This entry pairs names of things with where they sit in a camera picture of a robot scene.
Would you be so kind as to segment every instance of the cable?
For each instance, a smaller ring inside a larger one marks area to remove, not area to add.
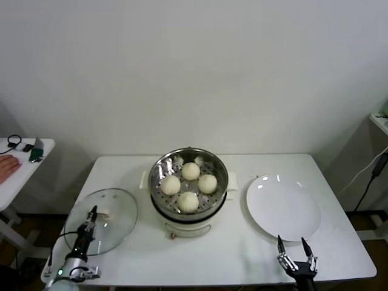
[[[61,236],[64,236],[64,235],[71,235],[72,233],[73,233],[73,234],[77,234],[77,232],[64,232],[64,233],[60,234],[60,235],[58,236],[58,238],[60,238]],[[49,258],[48,258],[47,266],[48,266],[48,267],[51,267],[52,264],[53,264],[53,247],[50,248],[50,256],[49,256]]]
[[[18,141],[18,142],[11,142],[11,141],[10,141],[11,138],[19,138],[19,141]],[[11,150],[13,150],[15,147],[17,147],[17,146],[22,142],[22,138],[21,138],[20,135],[10,135],[10,136],[7,138],[7,141],[8,141],[8,143],[14,143],[14,145],[13,145],[10,149],[6,150],[5,152],[0,153],[0,155],[3,155],[3,154],[5,154],[5,153],[8,153],[8,152],[10,152]]]
[[[84,266],[78,266],[78,267],[72,268],[72,270],[69,273],[69,277],[72,275],[73,271],[78,270],[78,269],[81,269],[83,271],[88,271],[88,268],[86,268]]]
[[[369,180],[369,183],[368,183],[368,186],[366,187],[365,189],[365,192],[364,192],[364,195],[361,197],[360,201],[358,201],[358,204],[356,206],[356,208],[354,209],[354,211],[356,212],[357,209],[358,209],[358,206],[360,206],[361,202],[363,201],[366,193],[368,192],[369,190],[369,186],[371,185],[372,181],[379,177],[381,172],[384,170],[386,164],[388,163],[388,152],[387,153],[383,153],[383,155],[381,156],[381,158],[378,160],[378,162],[376,163],[375,165],[375,168],[373,169],[372,171],[372,176],[370,177],[370,180]]]
[[[360,206],[360,204],[361,204],[361,202],[363,201],[363,199],[364,199],[364,197],[365,197],[366,193],[367,193],[367,192],[368,192],[368,190],[369,190],[369,186],[371,185],[372,181],[373,181],[375,178],[376,178],[376,176],[373,176],[373,175],[370,177],[370,180],[369,180],[368,186],[366,186],[366,189],[365,189],[364,195],[361,197],[360,201],[358,201],[358,204],[357,204],[356,208],[354,208],[354,212],[356,212],[356,211],[357,211],[357,209],[358,209],[358,206]]]
[[[16,270],[18,271],[18,278],[19,278],[19,289],[20,291],[23,291],[22,282],[20,280],[20,270],[19,270],[19,259],[18,259],[18,249],[15,248],[15,257],[16,257]]]
[[[370,163],[368,164],[368,166],[366,166],[366,167],[363,168],[361,171],[359,171],[359,172],[353,177],[353,179],[348,183],[348,185],[346,185],[346,186],[340,191],[339,194],[344,193],[345,190],[346,190],[350,185],[353,184],[353,182],[357,179],[357,177],[358,177],[361,173],[363,173],[363,171],[365,171],[366,169],[368,169],[368,168],[376,161],[376,159],[377,159],[379,156],[381,156],[383,153],[385,153],[387,150],[388,150],[388,146],[387,146],[381,153],[379,153],[378,155],[376,155],[376,157],[374,157],[374,159],[372,160],[372,162],[370,162]]]

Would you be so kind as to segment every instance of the shelf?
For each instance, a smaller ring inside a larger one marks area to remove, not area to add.
[[[372,120],[383,132],[388,135],[388,118],[383,113],[372,113],[369,116],[370,120]]]

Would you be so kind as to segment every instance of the glass lid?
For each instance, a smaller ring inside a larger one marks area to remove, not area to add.
[[[117,247],[132,232],[138,219],[138,206],[129,192],[118,188],[103,189],[89,194],[74,206],[65,223],[65,232],[77,231],[94,206],[97,206],[95,240],[89,245],[88,256],[100,255]],[[70,249],[76,237],[65,236]]]

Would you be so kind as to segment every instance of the robotic arm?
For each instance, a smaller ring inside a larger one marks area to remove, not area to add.
[[[87,264],[87,250],[94,240],[93,234],[96,225],[97,206],[89,212],[85,223],[77,229],[77,239],[72,251],[67,254],[65,263],[59,268],[54,279],[51,279],[44,290],[47,291],[75,291],[77,283],[101,276],[98,267]]]
[[[295,279],[299,291],[316,291],[313,278],[317,273],[316,261],[318,258],[313,255],[310,246],[304,238],[302,238],[302,244],[307,262],[294,262],[286,254],[283,241],[278,235],[278,261],[287,275]]]

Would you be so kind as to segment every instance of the white plate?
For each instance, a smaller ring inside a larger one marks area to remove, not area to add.
[[[284,175],[268,175],[252,182],[247,192],[252,218],[270,235],[286,241],[310,238],[321,224],[321,212],[307,189]]]

